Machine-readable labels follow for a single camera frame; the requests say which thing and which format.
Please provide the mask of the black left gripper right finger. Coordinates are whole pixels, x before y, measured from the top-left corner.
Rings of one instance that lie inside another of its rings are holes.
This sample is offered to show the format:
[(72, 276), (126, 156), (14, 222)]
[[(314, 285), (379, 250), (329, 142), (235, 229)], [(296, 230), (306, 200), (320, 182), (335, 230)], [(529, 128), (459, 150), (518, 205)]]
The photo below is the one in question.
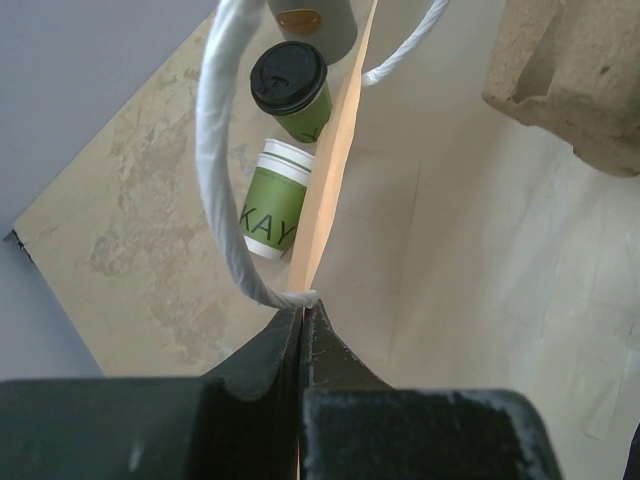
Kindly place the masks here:
[(305, 310), (300, 360), (304, 479), (560, 479), (543, 421), (504, 389), (395, 389)]

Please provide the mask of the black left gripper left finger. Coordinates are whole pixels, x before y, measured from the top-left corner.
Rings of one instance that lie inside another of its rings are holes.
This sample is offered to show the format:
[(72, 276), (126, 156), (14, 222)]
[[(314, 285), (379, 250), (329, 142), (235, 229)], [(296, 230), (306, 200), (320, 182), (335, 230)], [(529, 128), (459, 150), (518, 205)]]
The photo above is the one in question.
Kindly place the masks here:
[(1, 385), (5, 479), (293, 479), (302, 315), (192, 377)]

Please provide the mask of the brown paper bag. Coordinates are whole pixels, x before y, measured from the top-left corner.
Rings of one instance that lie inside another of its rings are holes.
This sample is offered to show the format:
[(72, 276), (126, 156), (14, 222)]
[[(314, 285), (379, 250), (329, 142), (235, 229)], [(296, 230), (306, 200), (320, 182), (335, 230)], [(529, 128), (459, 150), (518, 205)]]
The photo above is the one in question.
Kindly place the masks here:
[[(267, 1), (218, 3), (196, 171), (231, 276), (259, 304), (323, 304), (397, 387), (500, 388), (543, 418), (567, 479), (639, 475), (639, 173), (617, 177), (489, 106), (509, 1), (373, 1), (328, 65), (331, 116), (294, 140), (250, 72), (285, 40)], [(293, 245), (239, 227), (265, 141), (314, 156)]]

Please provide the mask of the green paper coffee cup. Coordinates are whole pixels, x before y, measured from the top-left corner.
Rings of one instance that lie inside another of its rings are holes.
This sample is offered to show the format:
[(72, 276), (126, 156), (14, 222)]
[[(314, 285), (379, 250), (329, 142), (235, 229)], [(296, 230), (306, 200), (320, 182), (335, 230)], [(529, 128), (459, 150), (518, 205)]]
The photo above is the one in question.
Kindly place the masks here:
[(316, 143), (331, 116), (332, 106), (329, 86), (324, 83), (305, 108), (288, 115), (273, 115), (273, 118), (297, 142)]

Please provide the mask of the grey straw holder cup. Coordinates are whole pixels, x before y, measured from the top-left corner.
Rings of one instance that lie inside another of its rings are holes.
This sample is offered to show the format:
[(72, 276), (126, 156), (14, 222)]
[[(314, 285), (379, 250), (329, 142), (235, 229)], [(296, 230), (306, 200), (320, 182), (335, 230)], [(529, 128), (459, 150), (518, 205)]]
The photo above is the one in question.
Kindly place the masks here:
[(353, 48), (358, 26), (349, 0), (268, 0), (285, 40), (312, 45), (328, 65)]

